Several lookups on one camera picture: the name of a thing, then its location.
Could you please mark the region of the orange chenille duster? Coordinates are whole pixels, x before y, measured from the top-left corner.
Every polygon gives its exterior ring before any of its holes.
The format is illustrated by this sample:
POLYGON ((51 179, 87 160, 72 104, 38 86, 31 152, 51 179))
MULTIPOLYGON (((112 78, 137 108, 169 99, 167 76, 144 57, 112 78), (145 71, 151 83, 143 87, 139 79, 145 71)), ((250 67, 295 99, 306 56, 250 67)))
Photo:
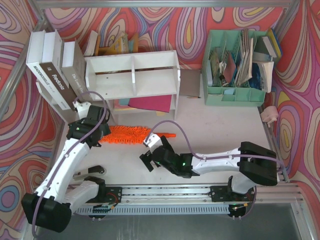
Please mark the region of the orange chenille duster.
POLYGON ((144 126, 110 126, 110 134, 103 136, 100 144, 142 144, 145 138, 151 133, 151 129, 144 126))

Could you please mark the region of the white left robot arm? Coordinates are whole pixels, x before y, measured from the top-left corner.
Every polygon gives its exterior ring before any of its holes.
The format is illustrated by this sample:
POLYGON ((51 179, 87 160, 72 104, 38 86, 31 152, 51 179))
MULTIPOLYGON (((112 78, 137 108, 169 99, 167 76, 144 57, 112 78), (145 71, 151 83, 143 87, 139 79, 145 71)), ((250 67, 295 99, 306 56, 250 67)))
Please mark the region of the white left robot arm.
POLYGON ((86 176, 83 182, 67 191, 77 166, 99 141, 110 134, 107 107, 89 105, 84 115, 68 125, 63 150, 52 169, 34 191, 26 193, 22 208, 26 219, 33 227, 41 227, 61 233, 68 226, 72 214, 89 200, 102 202, 107 197, 105 180, 86 176))

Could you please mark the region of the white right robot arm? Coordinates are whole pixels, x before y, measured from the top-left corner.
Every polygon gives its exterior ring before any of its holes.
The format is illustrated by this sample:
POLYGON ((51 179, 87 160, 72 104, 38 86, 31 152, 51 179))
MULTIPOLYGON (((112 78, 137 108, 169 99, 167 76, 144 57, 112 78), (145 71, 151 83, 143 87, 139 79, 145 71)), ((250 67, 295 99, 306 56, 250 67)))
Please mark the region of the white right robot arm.
POLYGON ((276 153, 249 141, 243 141, 239 148, 212 154, 175 153, 167 138, 156 134, 145 139, 143 144, 149 150, 139 158, 149 172, 154 167, 162 167, 185 179, 233 172, 228 179, 228 190, 241 195, 257 185, 271 187, 278 183, 280 163, 276 153))

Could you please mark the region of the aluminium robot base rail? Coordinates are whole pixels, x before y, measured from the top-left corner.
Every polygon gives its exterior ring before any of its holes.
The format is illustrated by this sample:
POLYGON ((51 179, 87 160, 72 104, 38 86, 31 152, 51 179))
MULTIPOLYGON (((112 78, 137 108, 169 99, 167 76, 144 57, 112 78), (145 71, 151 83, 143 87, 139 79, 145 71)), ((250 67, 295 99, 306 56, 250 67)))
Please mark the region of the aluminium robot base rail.
POLYGON ((129 186, 117 189, 107 202, 90 202, 80 206, 75 214, 102 219, 110 216, 147 215, 228 215, 246 211, 253 204, 289 204, 298 208, 304 203, 301 189, 293 183, 259 186, 243 196, 225 196, 221 184, 129 186))

